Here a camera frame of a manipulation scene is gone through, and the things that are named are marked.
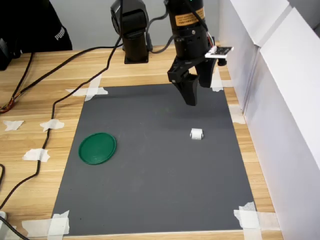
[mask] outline white panel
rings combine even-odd
[[[230,0],[220,1],[220,43],[233,46],[228,54],[228,70],[241,108],[258,47],[254,45]]]
[[[260,55],[245,118],[284,239],[319,240],[320,170]]]
[[[320,23],[319,0],[289,0],[289,3],[299,11],[311,28]]]
[[[320,40],[296,9],[261,54],[320,167]]]
[[[289,6],[287,0],[231,0],[231,2],[252,41],[260,47],[265,41],[266,34]]]

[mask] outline black cable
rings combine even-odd
[[[23,94],[25,91],[27,91],[28,89],[34,87],[35,85],[37,85],[38,83],[40,83],[43,79],[47,78],[48,76],[50,76],[51,74],[53,74],[54,72],[56,72],[57,70],[61,69],[62,67],[64,67],[65,65],[67,65],[68,63],[70,63],[72,60],[82,56],[83,54],[86,54],[88,52],[91,52],[93,50],[96,49],[113,49],[114,46],[96,46],[96,47],[92,47],[92,48],[88,48],[86,50],[83,50],[81,52],[78,52],[77,54],[71,56],[70,58],[68,58],[67,60],[65,60],[63,63],[59,64],[57,67],[55,67],[54,69],[52,69],[51,71],[47,72],[46,74],[44,74],[43,76],[41,76],[40,78],[38,78],[37,80],[35,80],[33,83],[31,83],[29,86],[25,87],[22,91],[21,94]]]
[[[169,15],[169,11],[168,11],[168,8],[167,6],[165,6],[165,14],[162,15],[162,16],[158,16],[158,17],[155,17],[153,18],[152,20],[150,20],[146,26],[146,30],[145,30],[145,35],[146,35],[146,46],[147,46],[147,49],[149,52],[153,53],[153,54],[160,54],[160,53],[163,53],[165,50],[167,50],[167,48],[170,46],[171,42],[175,39],[175,36],[172,35],[169,39],[169,41],[167,42],[166,46],[159,50],[159,51],[153,51],[153,46],[152,46],[152,41],[151,41],[151,37],[150,37],[150,34],[149,34],[149,29],[150,29],[150,26],[151,24],[154,22],[154,21],[158,21],[158,20],[163,20],[165,19],[167,16]]]
[[[193,15],[198,19],[198,21],[201,23],[201,25],[204,27],[204,29],[209,32],[207,24],[202,20],[202,18],[198,15],[198,13],[194,10],[194,8],[191,6],[189,0],[184,0],[184,3],[189,8],[189,10],[193,13]]]
[[[56,108],[56,104],[58,104],[59,102],[67,99],[68,97],[70,97],[72,94],[74,94],[76,91],[78,91],[82,86],[90,83],[93,79],[95,79],[96,77],[98,77],[99,75],[101,75],[103,72],[107,71],[110,67],[110,63],[111,63],[111,59],[117,49],[118,44],[120,43],[121,41],[121,38],[122,38],[122,16],[123,16],[123,4],[124,4],[124,0],[120,0],[120,22],[121,22],[121,27],[120,27],[120,36],[118,38],[118,40],[116,41],[116,44],[114,45],[110,55],[109,55],[109,58],[108,58],[108,61],[107,61],[107,64],[106,64],[106,67],[104,69],[102,69],[100,72],[98,72],[96,75],[94,75],[93,77],[91,77],[88,81],[85,81],[83,83],[81,83],[75,90],[73,90],[72,92],[70,92],[68,95],[64,96],[63,98],[60,98],[59,100],[55,101],[52,105],[52,113],[51,113],[51,119],[54,119],[55,117],[55,108]],[[49,128],[47,130],[47,134],[46,134],[46,138],[45,138],[45,141],[44,141],[44,144],[42,146],[42,149],[45,149],[47,144],[48,144],[48,140],[49,140],[49,137],[50,137],[50,132],[51,132],[51,129]],[[5,200],[3,201],[3,203],[1,204],[0,206],[0,210],[4,207],[4,205],[6,204],[6,202],[8,201],[8,199],[10,198],[10,196],[14,193],[14,191],[21,185],[23,184],[24,182],[28,181],[29,179],[37,176],[40,172],[40,165],[41,165],[41,161],[38,160],[37,161],[37,168],[36,168],[36,173],[27,177],[26,179],[22,180],[21,182],[19,182],[12,190],[11,192],[9,193],[9,195],[5,198]],[[2,171],[1,173],[1,181],[2,181],[2,178],[4,176],[4,171]],[[0,220],[5,224],[7,225],[16,235],[18,235],[20,238],[22,238],[23,240],[29,240],[27,237],[23,236],[21,233],[19,233],[17,230],[15,230],[3,217],[0,216]]]
[[[18,85],[16,86],[16,89],[14,90],[14,92],[13,92],[13,94],[12,94],[12,97],[13,97],[13,98],[16,96],[16,94],[17,94],[17,92],[18,92],[19,88],[21,87],[21,84],[22,84],[22,83],[23,83],[23,81],[25,80],[25,78],[26,78],[26,76],[27,76],[27,73],[28,73],[28,71],[29,71],[29,68],[30,68],[31,62],[32,62],[32,60],[33,60],[34,56],[35,56],[35,53],[34,53],[34,52],[32,52],[32,53],[31,53],[31,56],[30,56],[30,59],[29,59],[29,62],[28,62],[28,65],[26,66],[26,69],[25,69],[25,71],[24,71],[24,74],[23,74],[23,76],[22,76],[22,78],[21,78],[20,82],[18,83]]]
[[[11,224],[9,222],[7,222],[7,220],[5,220],[2,216],[0,216],[0,220],[12,231],[14,232],[19,238],[23,239],[23,240],[30,240],[29,238],[23,236],[20,232],[18,232],[17,230],[15,230],[15,228],[13,226],[11,226]]]
[[[2,180],[4,179],[4,176],[5,176],[6,168],[1,163],[0,163],[0,167],[2,168],[1,176],[0,176],[0,189],[1,189],[1,184],[2,184]]]
[[[167,50],[167,48],[170,46],[171,42],[172,42],[174,39],[175,39],[175,36],[172,35],[172,36],[170,37],[169,41],[167,42],[167,44],[165,45],[164,48],[162,48],[162,49],[159,50],[159,51],[150,51],[150,52],[153,53],[153,54],[161,54],[161,53],[163,53],[165,50]]]

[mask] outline white wall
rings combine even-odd
[[[118,39],[111,22],[110,7],[115,0],[51,0],[62,24],[67,28],[73,49],[113,46]],[[165,13],[163,0],[144,0],[149,19]],[[206,22],[212,36],[219,33],[219,0],[204,0]],[[171,37],[169,17],[150,28],[152,43],[165,45]]]
[[[319,56],[294,8],[260,50],[245,111],[285,240],[320,239]]]
[[[320,170],[261,54],[256,69],[245,119],[283,237],[319,240]]]
[[[234,51],[228,54],[227,67],[242,108],[258,47],[250,38],[230,0],[220,2],[219,23],[221,45],[234,47]]]

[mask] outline gray mat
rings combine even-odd
[[[106,90],[84,103],[53,210],[70,210],[70,235],[241,229],[234,210],[254,199],[225,93],[199,87],[192,107],[171,84]],[[116,153],[87,165],[78,147],[99,132]]]

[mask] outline wire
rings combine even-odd
[[[160,53],[163,53],[165,50],[167,50],[167,48],[170,46],[171,42],[175,39],[175,36],[172,35],[167,44],[165,45],[165,47],[159,51],[153,51],[153,46],[152,46],[152,41],[151,41],[151,37],[150,37],[150,34],[149,34],[149,29],[150,29],[150,26],[151,24],[154,22],[154,21],[158,21],[158,20],[163,20],[165,19],[167,16],[169,15],[169,11],[168,11],[168,8],[167,6],[165,7],[165,14],[162,15],[162,16],[158,16],[158,17],[155,17],[153,18],[152,20],[149,21],[149,23],[147,24],[146,26],[146,31],[145,31],[145,35],[146,35],[146,46],[147,46],[147,49],[149,52],[153,53],[153,54],[160,54]]]
[[[170,44],[172,43],[172,41],[173,41],[174,39],[175,39],[175,36],[172,35],[172,36],[169,38],[169,40],[168,40],[168,42],[167,42],[167,44],[165,45],[164,48],[162,48],[162,49],[159,50],[159,51],[150,51],[150,52],[153,53],[153,54],[161,54],[161,53],[163,53],[165,50],[167,50],[167,48],[170,46]]]
[[[64,96],[63,98],[60,98],[59,100],[55,101],[52,105],[52,113],[51,113],[51,119],[54,119],[54,116],[55,116],[55,108],[56,108],[56,105],[67,99],[68,97],[70,97],[72,94],[74,94],[76,91],[78,91],[82,86],[90,83],[93,79],[95,79],[96,77],[98,77],[99,75],[101,75],[103,72],[107,71],[110,67],[110,63],[111,63],[111,59],[121,41],[121,38],[122,38],[122,29],[123,29],[123,25],[122,25],[122,17],[123,17],[123,5],[124,5],[124,0],[120,0],[120,22],[121,22],[121,27],[120,27],[120,36],[118,38],[118,40],[116,41],[116,44],[114,45],[110,55],[109,55],[109,58],[108,58],[108,61],[107,61],[107,64],[106,64],[106,67],[104,69],[102,69],[100,72],[98,72],[96,75],[94,75],[93,77],[91,77],[88,81],[85,81],[83,83],[81,83],[75,90],[73,90],[72,92],[70,92],[68,95]],[[46,134],[46,138],[45,138],[45,141],[44,141],[44,144],[42,146],[43,149],[46,148],[47,144],[48,144],[48,141],[49,141],[49,138],[50,138],[50,132],[51,132],[51,129],[49,128],[47,130],[47,134]],[[28,181],[29,179],[37,176],[39,174],[39,171],[40,171],[40,165],[41,165],[41,161],[38,160],[37,161],[37,168],[36,168],[36,173],[27,177],[26,179],[22,180],[21,182],[19,182],[12,190],[11,192],[9,193],[9,195],[5,198],[4,202],[1,204],[0,206],[0,210],[4,207],[4,205],[6,204],[6,202],[8,201],[8,199],[10,198],[10,196],[14,193],[14,191],[21,185],[23,184],[24,182]],[[1,173],[1,182],[2,182],[2,178],[4,176],[4,166],[2,165],[1,167],[3,167],[2,169],[2,173]],[[17,230],[15,230],[11,225],[10,223],[8,223],[3,217],[0,216],[0,220],[5,224],[7,225],[17,236],[19,236],[20,238],[22,238],[23,240],[29,240],[27,237],[23,236],[21,233],[19,233]]]
[[[210,35],[210,33],[207,32],[206,34],[208,35],[208,40],[209,40],[209,42],[210,42],[211,47],[215,46],[215,41],[214,41],[214,39],[212,38],[212,36]]]
[[[6,168],[5,168],[5,166],[2,165],[1,163],[0,163],[0,167],[2,168],[1,176],[0,176],[0,188],[1,188],[1,183],[2,183],[2,180],[4,179],[5,172],[6,172]]]
[[[11,100],[6,104],[4,105],[3,107],[0,107],[0,114],[4,114],[8,111],[10,111],[16,104],[16,100],[18,97],[20,97],[23,93],[25,93],[27,90],[31,89],[32,87],[34,87],[35,85],[37,85],[38,83],[40,83],[43,79],[47,78],[48,76],[50,76],[51,74],[53,74],[54,72],[56,72],[57,70],[61,69],[62,67],[64,67],[65,65],[67,65],[68,63],[70,63],[71,61],[73,61],[74,59],[88,53],[88,52],[91,52],[93,50],[96,50],[96,49],[113,49],[114,46],[97,46],[97,47],[92,47],[92,48],[88,48],[86,50],[83,50],[81,52],[78,52],[77,54],[71,56],[70,58],[68,58],[67,60],[65,60],[63,63],[59,64],[57,67],[55,67],[54,69],[52,69],[51,71],[47,72],[46,74],[44,74],[43,76],[41,76],[40,78],[38,78],[37,80],[35,80],[33,83],[31,83],[30,85],[28,85],[27,87],[25,87],[23,90],[21,90],[19,93],[18,90],[24,80],[24,78],[26,77],[28,71],[29,71],[29,68],[30,68],[30,65],[31,65],[31,62],[32,62],[32,59],[33,59],[33,56],[34,56],[34,53],[31,53],[31,56],[30,56],[30,60],[29,60],[29,63],[28,63],[28,66],[22,76],[22,79],[20,80],[18,86],[16,87],[13,95],[12,95],[12,98]]]
[[[23,236],[20,232],[18,232],[7,220],[5,220],[2,216],[0,216],[0,220],[12,231],[14,232],[19,238],[23,240],[30,240],[29,238]]]
[[[198,15],[198,13],[194,10],[194,8],[191,6],[189,0],[184,0],[184,3],[186,4],[186,6],[189,8],[189,10],[193,13],[193,15],[196,17],[196,19],[198,19],[198,21],[201,23],[201,25],[204,27],[204,29],[209,32],[209,29],[207,27],[207,24],[205,23],[205,21],[203,21],[203,19]]]
[[[32,60],[33,60],[33,58],[34,58],[34,55],[35,55],[35,53],[32,52],[31,55],[30,55],[30,59],[29,59],[28,65],[26,66],[26,69],[25,69],[25,71],[24,71],[24,73],[23,73],[23,76],[22,76],[21,80],[19,81],[18,85],[16,86],[16,88],[15,88],[13,94],[12,94],[12,97],[11,97],[10,101],[9,101],[6,105],[0,107],[0,114],[1,114],[1,113],[6,113],[6,112],[8,112],[10,109],[13,108],[15,95],[17,94],[17,91],[19,90],[19,88],[21,87],[21,84],[23,83],[23,81],[25,80],[25,78],[26,78],[26,76],[27,76],[27,73],[28,73],[28,71],[29,71],[31,62],[32,62]]]
[[[13,94],[12,94],[12,97],[13,97],[13,98],[15,97],[15,95],[17,94],[17,92],[18,92],[18,90],[19,90],[19,88],[20,88],[21,84],[22,84],[22,83],[23,83],[23,81],[25,80],[25,78],[26,78],[26,76],[27,76],[27,73],[28,73],[28,71],[29,71],[29,68],[30,68],[31,62],[32,62],[32,60],[33,60],[34,56],[35,56],[35,53],[34,53],[34,52],[32,52],[32,53],[31,53],[31,55],[30,55],[30,59],[29,59],[28,65],[26,66],[26,69],[25,69],[25,71],[24,71],[24,74],[23,74],[23,76],[22,76],[22,78],[21,78],[20,82],[18,83],[18,86],[16,86],[16,89],[14,90],[14,92],[13,92]]]

